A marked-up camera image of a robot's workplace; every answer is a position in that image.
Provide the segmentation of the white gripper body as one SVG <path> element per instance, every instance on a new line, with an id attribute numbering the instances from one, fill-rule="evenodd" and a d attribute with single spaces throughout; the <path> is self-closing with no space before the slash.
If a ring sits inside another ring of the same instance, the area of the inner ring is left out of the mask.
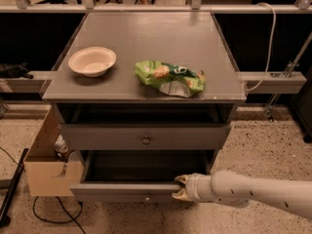
<path id="1" fill-rule="evenodd" d="M 188 198 L 193 202 L 206 203 L 215 200 L 209 175 L 189 175 L 185 182 L 185 191 Z"/>

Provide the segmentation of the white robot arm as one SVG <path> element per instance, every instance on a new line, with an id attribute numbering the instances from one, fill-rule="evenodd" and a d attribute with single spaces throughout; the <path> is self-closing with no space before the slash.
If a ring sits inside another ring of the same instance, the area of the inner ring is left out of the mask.
<path id="1" fill-rule="evenodd" d="M 244 208 L 250 200 L 312 219 L 312 182 L 252 178 L 230 171 L 212 175 L 179 175 L 182 186 L 173 197 L 180 201 L 217 203 Z"/>

